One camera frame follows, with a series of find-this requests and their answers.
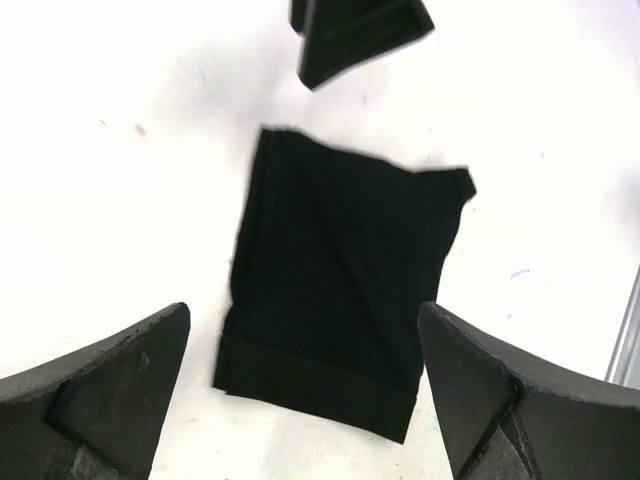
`stain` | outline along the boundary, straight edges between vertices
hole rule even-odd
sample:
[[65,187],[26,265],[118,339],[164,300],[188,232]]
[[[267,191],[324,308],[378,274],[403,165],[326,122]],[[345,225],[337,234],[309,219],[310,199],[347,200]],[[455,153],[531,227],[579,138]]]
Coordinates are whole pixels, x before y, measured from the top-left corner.
[[144,372],[150,363],[151,363],[151,360],[149,360],[149,357],[147,356],[147,354],[142,352],[142,359],[140,360],[140,371]]
[[439,432],[440,423],[438,422],[438,416],[434,413],[431,417],[431,421],[427,424],[427,432]]
[[528,268],[522,268],[520,270],[516,270],[515,272],[513,272],[511,274],[511,280],[514,280],[514,279],[516,279],[516,278],[518,278],[518,277],[520,277],[522,275],[525,275],[527,273],[529,273],[529,269]]
[[139,123],[136,123],[136,126],[133,127],[133,130],[140,135],[142,138],[147,136],[147,131],[144,129],[144,127],[142,125],[140,125]]

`black plastic piece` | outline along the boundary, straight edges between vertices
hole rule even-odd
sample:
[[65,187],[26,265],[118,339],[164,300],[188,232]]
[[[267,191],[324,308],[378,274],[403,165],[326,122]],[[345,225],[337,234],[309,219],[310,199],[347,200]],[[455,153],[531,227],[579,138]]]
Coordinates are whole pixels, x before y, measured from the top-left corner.
[[308,0],[291,0],[289,23],[297,32],[302,33],[304,30],[304,17],[307,14]]
[[640,391],[549,363],[432,302],[418,328],[456,480],[640,478]]
[[0,380],[0,479],[147,479],[189,317],[185,304],[174,304]]
[[292,0],[290,23],[305,36],[299,77],[311,89],[434,29],[422,0]]

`white background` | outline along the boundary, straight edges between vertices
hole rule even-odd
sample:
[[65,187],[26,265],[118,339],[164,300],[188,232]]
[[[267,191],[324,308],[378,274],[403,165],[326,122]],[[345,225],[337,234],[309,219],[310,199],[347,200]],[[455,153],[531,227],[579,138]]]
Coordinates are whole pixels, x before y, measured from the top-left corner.
[[468,165],[440,303],[603,378],[640,260],[638,4],[425,3],[436,32],[313,94],[286,0],[0,3],[0,377],[185,301],[153,480],[450,479],[426,378],[404,446],[208,387],[269,123]]

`folded black garment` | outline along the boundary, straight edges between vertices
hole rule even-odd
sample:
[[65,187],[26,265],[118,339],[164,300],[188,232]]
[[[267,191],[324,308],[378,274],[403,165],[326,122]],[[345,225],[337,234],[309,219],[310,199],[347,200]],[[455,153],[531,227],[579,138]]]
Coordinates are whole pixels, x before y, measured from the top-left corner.
[[549,363],[434,303],[418,328],[456,480],[640,479],[640,391]]
[[299,77],[312,89],[434,29],[422,0],[291,0],[289,23],[304,34]]
[[466,169],[410,173],[263,130],[213,386],[403,442]]
[[170,305],[0,380],[0,479],[149,478],[189,316],[185,304]]

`black fabric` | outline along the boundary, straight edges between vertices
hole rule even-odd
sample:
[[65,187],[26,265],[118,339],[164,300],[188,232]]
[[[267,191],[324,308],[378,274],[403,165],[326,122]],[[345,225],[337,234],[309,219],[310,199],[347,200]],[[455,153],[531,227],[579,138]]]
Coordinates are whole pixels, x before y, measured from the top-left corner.
[[418,328],[456,480],[640,479],[640,391],[549,363],[435,303]]
[[435,28],[422,0],[292,0],[289,22],[305,37],[299,77],[311,89]]
[[262,130],[214,387],[403,442],[466,169],[410,173]]

